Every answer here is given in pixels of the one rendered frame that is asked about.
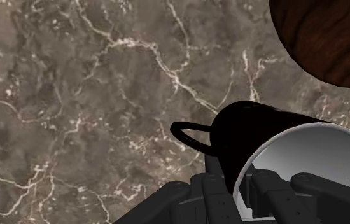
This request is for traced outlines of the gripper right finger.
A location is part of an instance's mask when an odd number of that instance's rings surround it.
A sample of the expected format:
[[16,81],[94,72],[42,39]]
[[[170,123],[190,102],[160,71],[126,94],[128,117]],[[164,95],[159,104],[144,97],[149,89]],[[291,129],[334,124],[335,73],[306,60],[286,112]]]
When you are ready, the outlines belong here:
[[350,186],[308,172],[289,181],[267,169],[246,171],[252,224],[350,224]]

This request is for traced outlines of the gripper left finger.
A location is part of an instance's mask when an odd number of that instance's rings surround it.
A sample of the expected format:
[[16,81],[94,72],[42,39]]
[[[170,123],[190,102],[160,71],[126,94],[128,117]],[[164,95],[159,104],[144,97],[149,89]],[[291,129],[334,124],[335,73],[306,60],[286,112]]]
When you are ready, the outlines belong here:
[[205,172],[190,183],[170,181],[114,224],[242,224],[216,157],[205,156]]

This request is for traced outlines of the black mug with white inside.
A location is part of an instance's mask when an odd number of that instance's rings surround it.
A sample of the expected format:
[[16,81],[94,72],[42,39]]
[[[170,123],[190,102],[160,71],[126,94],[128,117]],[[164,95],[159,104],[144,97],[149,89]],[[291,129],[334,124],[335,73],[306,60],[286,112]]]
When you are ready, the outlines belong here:
[[274,108],[239,101],[223,108],[212,124],[174,122],[170,131],[185,145],[216,157],[240,215],[246,207],[246,171],[272,170],[286,181],[308,172],[350,186],[350,129]]

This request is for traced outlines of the dark brown wooden round board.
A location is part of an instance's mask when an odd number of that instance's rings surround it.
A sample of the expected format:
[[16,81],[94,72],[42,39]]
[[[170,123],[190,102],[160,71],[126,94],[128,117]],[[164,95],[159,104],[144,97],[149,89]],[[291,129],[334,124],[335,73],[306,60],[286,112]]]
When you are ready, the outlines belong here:
[[350,0],[269,0],[290,57],[307,73],[350,88]]

